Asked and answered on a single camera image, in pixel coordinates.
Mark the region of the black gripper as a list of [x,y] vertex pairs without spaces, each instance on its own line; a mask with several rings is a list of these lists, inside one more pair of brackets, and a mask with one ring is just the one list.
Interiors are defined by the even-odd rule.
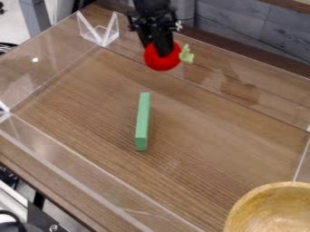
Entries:
[[154,41],[161,57],[174,50],[174,33],[183,29],[171,0],[133,0],[135,9],[126,13],[129,28],[137,31],[145,47]]

